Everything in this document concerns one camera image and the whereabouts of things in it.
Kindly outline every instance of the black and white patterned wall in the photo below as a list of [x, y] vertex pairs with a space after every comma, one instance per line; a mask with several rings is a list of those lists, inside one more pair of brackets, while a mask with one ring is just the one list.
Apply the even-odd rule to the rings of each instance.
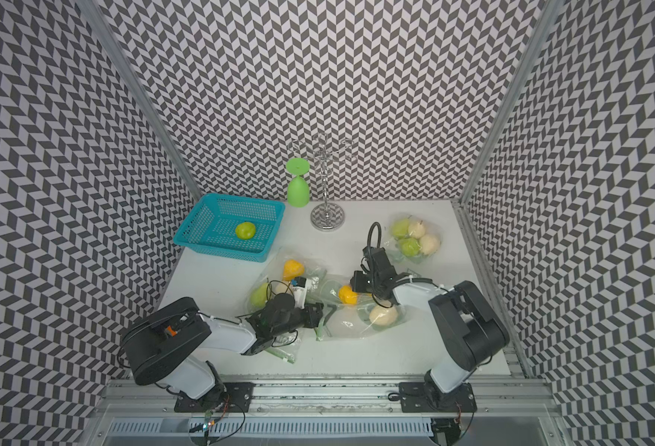
[[579, 445], [655, 445], [655, 1], [568, 2], [468, 205]]
[[0, 444], [77, 440], [190, 203], [72, 2], [0, 1]]
[[325, 132], [356, 143], [335, 198], [427, 199], [459, 196], [542, 0], [99, 4], [205, 192], [285, 198], [286, 141]]

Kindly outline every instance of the plastic bag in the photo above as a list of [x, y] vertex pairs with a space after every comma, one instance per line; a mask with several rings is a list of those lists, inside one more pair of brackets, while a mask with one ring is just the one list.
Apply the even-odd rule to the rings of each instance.
[[351, 303], [352, 296], [344, 289], [345, 286], [349, 288], [349, 282], [347, 278], [329, 275], [316, 292], [307, 295], [309, 302], [320, 302], [324, 306], [323, 318], [315, 328], [317, 340], [361, 339], [409, 320], [407, 308], [380, 307], [370, 294], [352, 293], [355, 303]]
[[[297, 264], [302, 265], [303, 269], [299, 269]], [[325, 268], [313, 259], [305, 258], [290, 250], [281, 250], [251, 286], [251, 291], [246, 299], [246, 314], [261, 310], [265, 307], [266, 301], [274, 295], [293, 294], [293, 287], [290, 286], [287, 278], [300, 276], [309, 279], [310, 285], [306, 286], [306, 291], [307, 294], [310, 294], [320, 286], [320, 281], [325, 277], [326, 272]]]
[[297, 360], [297, 351], [300, 349], [300, 344], [303, 342], [301, 337], [303, 330], [297, 330], [295, 332], [280, 334], [275, 337], [273, 345], [267, 349], [266, 352], [269, 352], [273, 356], [289, 362], [290, 364], [295, 364]]
[[442, 246], [442, 229], [406, 213], [391, 218], [383, 247], [392, 263], [421, 263]]
[[[295, 277], [304, 277], [306, 281], [306, 299], [309, 293], [314, 293], [325, 277], [325, 268], [315, 260], [290, 251], [281, 250], [261, 272], [253, 283], [246, 299], [244, 316], [249, 316], [265, 307], [265, 303], [280, 293], [295, 295], [296, 290], [290, 281]], [[300, 331], [297, 330], [277, 336], [271, 347], [265, 349], [271, 355], [277, 356], [291, 364], [297, 360], [297, 351], [300, 348]]]

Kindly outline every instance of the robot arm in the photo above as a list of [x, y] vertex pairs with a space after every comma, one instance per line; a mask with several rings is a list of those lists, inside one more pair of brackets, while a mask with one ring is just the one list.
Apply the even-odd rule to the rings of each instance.
[[214, 408], [223, 401], [220, 396], [225, 386], [208, 361], [199, 361], [191, 353], [196, 348], [219, 348], [255, 355], [270, 347], [279, 335], [300, 327], [317, 327], [323, 304], [305, 303], [305, 278], [296, 278], [294, 286], [296, 295], [280, 293], [241, 322], [204, 315], [189, 297], [137, 321], [120, 344], [135, 382], [165, 382], [180, 390], [183, 397], [195, 400], [201, 410]]
[[[372, 231], [377, 229], [377, 246]], [[427, 278], [397, 274], [380, 247], [382, 228], [374, 223], [362, 250], [368, 266], [356, 271], [350, 285], [359, 293], [371, 293], [377, 305], [404, 305], [431, 311], [447, 354], [425, 375], [425, 393], [432, 407], [441, 410], [452, 402], [459, 387], [484, 361], [510, 342], [506, 327], [469, 281], [445, 290]]]

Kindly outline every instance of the metal rail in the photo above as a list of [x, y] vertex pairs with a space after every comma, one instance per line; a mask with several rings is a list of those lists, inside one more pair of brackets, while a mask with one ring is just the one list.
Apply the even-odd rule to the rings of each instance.
[[[387, 399], [399, 382], [420, 376], [301, 377], [224, 376], [225, 382], [253, 382], [255, 388], [248, 419], [254, 417], [316, 420], [349, 416], [356, 420], [407, 420], [457, 417], [457, 413], [402, 413], [399, 402]], [[543, 379], [479, 376], [469, 380], [478, 411], [475, 417], [553, 417], [558, 406]], [[189, 423], [203, 414], [174, 413], [175, 396], [155, 386], [138, 386], [130, 379], [112, 379], [91, 415], [82, 445], [101, 444], [115, 420], [158, 417]], [[242, 417], [232, 413], [229, 417]]]

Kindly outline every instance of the white pear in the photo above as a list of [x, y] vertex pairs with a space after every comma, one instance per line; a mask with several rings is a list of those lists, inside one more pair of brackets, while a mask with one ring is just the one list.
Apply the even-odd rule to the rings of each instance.
[[370, 311], [370, 322], [377, 326], [391, 326], [397, 320], [397, 308], [375, 306]]
[[439, 242], [439, 237], [432, 234], [427, 234], [419, 239], [419, 244], [421, 246], [420, 251], [424, 255], [431, 255], [437, 252], [439, 247], [442, 245]]
[[412, 221], [408, 230], [410, 237], [421, 238], [427, 233], [427, 227], [424, 224], [424, 221]]

